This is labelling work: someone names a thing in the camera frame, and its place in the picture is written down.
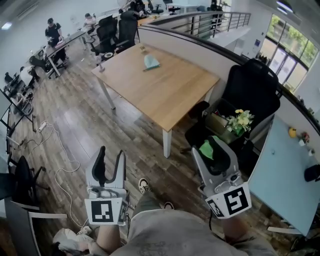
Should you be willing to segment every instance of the chair armrest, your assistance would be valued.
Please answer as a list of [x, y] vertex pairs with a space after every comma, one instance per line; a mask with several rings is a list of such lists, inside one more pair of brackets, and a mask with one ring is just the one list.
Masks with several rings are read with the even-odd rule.
[[116, 46], [116, 47], [121, 47], [121, 46], [123, 46], [123, 45], [125, 45], [125, 44], [127, 44], [127, 43], [129, 43], [129, 40], [125, 40], [125, 41], [123, 41], [123, 42], [117, 43], [115, 46]]

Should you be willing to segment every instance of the green cloth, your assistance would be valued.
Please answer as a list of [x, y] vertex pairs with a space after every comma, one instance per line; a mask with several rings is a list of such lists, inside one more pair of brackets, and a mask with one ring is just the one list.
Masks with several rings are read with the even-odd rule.
[[210, 143], [209, 143], [209, 140], [205, 140], [204, 141], [204, 143], [202, 144], [202, 146], [199, 148], [199, 150], [201, 151], [201, 153], [205, 156], [205, 157], [207, 157], [207, 158], [209, 158], [209, 159], [211, 159], [211, 160], [213, 160], [214, 159], [214, 157], [213, 157], [213, 155], [214, 155], [214, 149], [211, 147], [211, 145], [210, 145]]

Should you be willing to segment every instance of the greenery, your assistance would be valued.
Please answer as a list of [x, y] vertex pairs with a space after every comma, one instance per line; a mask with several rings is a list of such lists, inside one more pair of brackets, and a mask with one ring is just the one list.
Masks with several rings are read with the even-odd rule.
[[282, 38], [280, 37], [279, 30], [277, 31], [276, 27], [279, 27], [279, 21], [282, 21], [285, 23], [282, 19], [280, 19], [276, 15], [272, 15], [271, 22], [269, 29], [267, 31], [267, 35], [271, 38], [273, 38], [276, 41], [281, 41], [281, 44], [284, 45], [286, 48], [288, 48], [291, 52], [296, 54], [298, 57], [300, 57], [304, 47], [306, 46], [301, 60], [308, 66], [310, 67], [313, 59], [316, 57], [318, 53], [318, 49], [314, 46], [314, 44], [308, 39], [297, 29], [295, 29], [293, 26], [290, 24], [286, 24], [286, 28], [288, 29], [288, 32], [284, 32], [282, 35]]

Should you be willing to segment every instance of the desk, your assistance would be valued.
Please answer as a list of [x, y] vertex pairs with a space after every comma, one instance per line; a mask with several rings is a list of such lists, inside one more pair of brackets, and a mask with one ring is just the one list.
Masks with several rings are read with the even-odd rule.
[[166, 6], [169, 8], [171, 7], [179, 7], [183, 8], [184, 13], [186, 14], [188, 12], [189, 8], [197, 8], [199, 5], [193, 5], [193, 4], [188, 4], [188, 3], [167, 3]]
[[81, 36], [83, 36], [85, 34], [85, 32], [83, 31], [77, 31], [76, 33], [73, 33], [69, 38], [65, 37], [64, 38], [64, 44], [62, 44], [59, 48], [55, 48], [55, 47], [51, 47], [46, 51], [46, 55], [52, 65], [52, 67], [54, 68], [56, 74], [58, 75], [58, 77], [60, 77], [60, 73], [56, 67], [56, 65], [54, 64], [52, 57], [53, 55], [55, 55], [57, 52], [59, 52], [60, 50], [62, 50], [63, 48], [65, 48], [68, 44], [70, 44], [73, 40], [75, 39], [79, 39], [81, 44], [83, 44], [83, 41], [81, 40]]
[[306, 182], [304, 172], [317, 161], [308, 156], [307, 147], [301, 147], [297, 138], [289, 137], [288, 130], [275, 116], [249, 178], [249, 189], [306, 236], [318, 207], [320, 183]]
[[92, 70], [98, 77], [111, 108], [115, 108], [104, 84], [158, 124], [163, 131], [163, 153], [170, 155], [172, 128], [206, 95], [208, 100], [219, 78], [165, 51], [146, 46], [161, 67], [143, 71], [141, 44], [104, 62], [105, 71]]
[[138, 27], [139, 26], [142, 26], [144, 24], [148, 24], [150, 22], [154, 22], [156, 21], [157, 19], [155, 19], [154, 17], [147, 17], [147, 18], [142, 18], [142, 19], [139, 19], [138, 20]]

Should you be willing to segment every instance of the power strip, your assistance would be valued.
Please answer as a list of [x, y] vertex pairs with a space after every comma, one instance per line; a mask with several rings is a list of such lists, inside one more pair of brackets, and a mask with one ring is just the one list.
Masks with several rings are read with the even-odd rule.
[[47, 126], [47, 122], [43, 122], [39, 127], [38, 131], [41, 133], [46, 126]]

